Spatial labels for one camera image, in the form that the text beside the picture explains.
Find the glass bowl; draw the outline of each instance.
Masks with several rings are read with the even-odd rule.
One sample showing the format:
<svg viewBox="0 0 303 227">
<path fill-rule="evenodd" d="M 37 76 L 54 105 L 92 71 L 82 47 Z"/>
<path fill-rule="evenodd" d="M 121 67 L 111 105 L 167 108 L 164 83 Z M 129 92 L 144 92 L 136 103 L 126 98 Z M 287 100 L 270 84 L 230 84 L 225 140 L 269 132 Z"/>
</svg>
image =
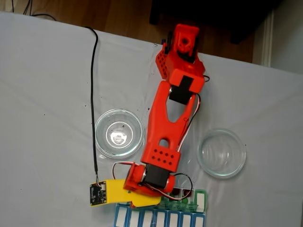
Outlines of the glass bowl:
<svg viewBox="0 0 303 227">
<path fill-rule="evenodd" d="M 128 157 L 135 153 L 144 141 L 142 123 L 128 110 L 107 111 L 97 120 L 95 130 L 96 146 L 107 157 Z"/>
<path fill-rule="evenodd" d="M 201 167 L 215 178 L 235 176 L 244 166 L 245 147 L 239 137 L 227 129 L 213 129 L 206 133 L 199 148 Z"/>
</svg>

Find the wooden floor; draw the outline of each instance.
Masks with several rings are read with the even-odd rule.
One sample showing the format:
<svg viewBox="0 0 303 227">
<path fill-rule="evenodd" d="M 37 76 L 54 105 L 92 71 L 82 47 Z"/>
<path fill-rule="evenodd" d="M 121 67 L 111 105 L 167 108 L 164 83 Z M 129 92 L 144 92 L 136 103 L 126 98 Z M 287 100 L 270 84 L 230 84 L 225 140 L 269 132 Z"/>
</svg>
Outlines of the wooden floor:
<svg viewBox="0 0 303 227">
<path fill-rule="evenodd" d="M 27 0 L 14 0 L 15 12 L 23 13 Z M 149 24 L 152 0 L 33 0 L 32 13 L 48 13 L 58 21 L 90 26 L 96 30 L 160 43 L 177 23 L 200 27 L 199 52 L 252 62 L 253 34 L 239 45 L 230 43 L 230 32 L 191 21 L 161 15 Z M 11 0 L 0 0 L 0 10 L 11 11 Z"/>
</svg>

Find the baseboard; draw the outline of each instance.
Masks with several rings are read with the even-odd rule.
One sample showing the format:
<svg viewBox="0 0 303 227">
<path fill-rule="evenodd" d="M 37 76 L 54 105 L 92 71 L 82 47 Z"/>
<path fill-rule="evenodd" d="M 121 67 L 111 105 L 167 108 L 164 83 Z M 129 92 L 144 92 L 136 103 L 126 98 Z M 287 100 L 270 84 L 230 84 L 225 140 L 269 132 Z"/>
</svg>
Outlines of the baseboard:
<svg viewBox="0 0 303 227">
<path fill-rule="evenodd" d="M 252 63 L 270 67 L 273 26 L 274 11 L 272 10 L 255 31 Z"/>
</svg>

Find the white wall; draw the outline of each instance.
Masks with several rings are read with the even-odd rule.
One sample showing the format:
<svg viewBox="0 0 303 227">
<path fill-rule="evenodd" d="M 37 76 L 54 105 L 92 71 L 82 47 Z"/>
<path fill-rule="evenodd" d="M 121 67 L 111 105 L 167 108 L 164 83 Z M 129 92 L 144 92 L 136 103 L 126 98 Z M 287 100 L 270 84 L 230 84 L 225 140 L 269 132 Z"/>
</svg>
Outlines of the white wall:
<svg viewBox="0 0 303 227">
<path fill-rule="evenodd" d="M 271 64 L 303 74 L 303 0 L 284 0 L 274 11 Z"/>
</svg>

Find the black cable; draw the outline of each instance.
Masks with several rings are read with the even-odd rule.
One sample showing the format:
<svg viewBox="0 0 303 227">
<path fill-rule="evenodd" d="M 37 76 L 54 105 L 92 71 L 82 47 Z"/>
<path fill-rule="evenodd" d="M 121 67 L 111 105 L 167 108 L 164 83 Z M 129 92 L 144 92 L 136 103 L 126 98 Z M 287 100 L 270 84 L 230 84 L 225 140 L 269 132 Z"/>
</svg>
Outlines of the black cable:
<svg viewBox="0 0 303 227">
<path fill-rule="evenodd" d="M 89 30 L 91 30 L 95 36 L 96 36 L 96 41 L 93 49 L 93 56 L 91 59 L 91 67 L 90 67 L 90 107 L 91 107 L 91 125 L 92 125 L 92 132 L 93 132 L 93 152 L 94 152 L 94 168 L 95 168 L 95 173 L 96 173 L 96 183 L 98 184 L 98 165 L 97 165 L 97 153 L 96 153 L 96 138 L 95 138 L 95 114 L 94 114 L 94 102 L 93 102 L 93 94 L 94 94 L 94 80 L 93 80 L 93 69 L 94 69 L 94 59 L 95 59 L 95 52 L 96 52 L 96 47 L 98 43 L 98 35 L 92 29 L 91 27 L 86 27 Z"/>
<path fill-rule="evenodd" d="M 33 6 L 33 0 L 30 1 L 30 10 L 29 10 L 29 15 L 32 15 L 32 6 Z"/>
<path fill-rule="evenodd" d="M 206 80 L 205 82 L 208 82 L 210 80 L 210 77 L 207 75 L 203 75 L 204 78 L 207 78 L 208 80 Z"/>
<path fill-rule="evenodd" d="M 190 179 L 190 177 L 189 177 L 189 175 L 187 175 L 187 174 L 184 174 L 184 173 L 178 173 L 178 174 L 174 174 L 174 176 L 178 176 L 178 175 L 184 175 L 184 176 L 187 176 L 188 177 L 188 179 L 189 179 L 189 181 L 190 181 L 190 192 L 193 190 L 193 182 L 191 181 L 191 179 Z"/>
<path fill-rule="evenodd" d="M 28 2 L 27 2 L 27 6 L 25 7 L 25 9 L 23 11 L 23 15 L 26 15 L 29 4 L 30 4 L 30 0 L 28 0 Z"/>
<path fill-rule="evenodd" d="M 57 21 L 56 18 L 54 18 L 52 15 L 49 15 L 47 13 L 37 13 L 37 14 L 33 14 L 31 15 L 32 17 L 37 17 L 37 16 L 48 16 L 51 17 L 54 21 Z"/>
</svg>

